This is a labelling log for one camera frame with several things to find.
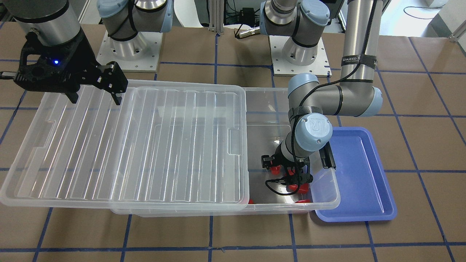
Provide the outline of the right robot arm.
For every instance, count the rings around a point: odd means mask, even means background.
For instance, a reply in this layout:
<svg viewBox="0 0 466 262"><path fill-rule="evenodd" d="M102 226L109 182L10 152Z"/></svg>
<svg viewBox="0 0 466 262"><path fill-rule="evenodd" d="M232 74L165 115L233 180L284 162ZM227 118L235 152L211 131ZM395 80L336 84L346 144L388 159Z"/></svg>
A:
<svg viewBox="0 0 466 262"><path fill-rule="evenodd" d="M68 0L5 0L25 31L19 68L8 78L26 91L60 93L71 103L81 85L92 85L122 101L128 80L117 61L96 59ZM96 4L118 58L146 50L142 33L166 33L173 26L172 0L99 0Z"/></svg>

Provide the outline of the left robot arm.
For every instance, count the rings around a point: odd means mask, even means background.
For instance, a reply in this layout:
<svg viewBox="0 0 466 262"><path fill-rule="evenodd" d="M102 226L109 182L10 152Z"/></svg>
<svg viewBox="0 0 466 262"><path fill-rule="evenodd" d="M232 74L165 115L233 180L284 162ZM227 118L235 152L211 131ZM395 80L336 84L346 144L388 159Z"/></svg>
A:
<svg viewBox="0 0 466 262"><path fill-rule="evenodd" d="M272 156L262 156L263 168L301 168L306 158L323 149L333 128L328 115L373 116L383 98L373 86L384 0L349 0L341 78L320 84L313 73L293 76L288 83L291 131ZM328 7L319 0L268 0L261 4L260 31L288 36L297 51L315 51L329 21Z"/></svg>

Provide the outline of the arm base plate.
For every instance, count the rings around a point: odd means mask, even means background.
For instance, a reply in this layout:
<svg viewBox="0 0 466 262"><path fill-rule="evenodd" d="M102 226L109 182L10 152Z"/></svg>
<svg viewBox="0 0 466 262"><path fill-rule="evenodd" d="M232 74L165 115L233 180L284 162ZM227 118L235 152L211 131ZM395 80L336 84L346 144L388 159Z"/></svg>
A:
<svg viewBox="0 0 466 262"><path fill-rule="evenodd" d="M162 38L158 32L139 32L127 41L117 41L105 32L96 60L100 64L115 61L124 72L156 73Z"/></svg>
<svg viewBox="0 0 466 262"><path fill-rule="evenodd" d="M317 77L332 75L322 38L311 48L298 46L287 36L270 35L269 43L275 76L292 77L301 73Z"/></svg>

